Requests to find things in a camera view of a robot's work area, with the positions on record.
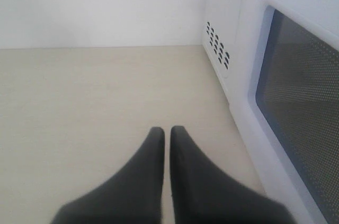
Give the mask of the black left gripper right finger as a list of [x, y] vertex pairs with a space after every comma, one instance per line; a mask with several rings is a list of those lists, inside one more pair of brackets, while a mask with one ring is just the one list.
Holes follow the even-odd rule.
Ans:
[[295, 223], [284, 205], [223, 172], [184, 126], [171, 129], [169, 162], [176, 223]]

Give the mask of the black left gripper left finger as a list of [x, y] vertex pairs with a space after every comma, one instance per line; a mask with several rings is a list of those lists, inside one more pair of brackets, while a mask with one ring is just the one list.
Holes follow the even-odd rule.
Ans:
[[161, 223], [165, 133], [152, 127], [110, 179], [63, 205], [52, 223]]

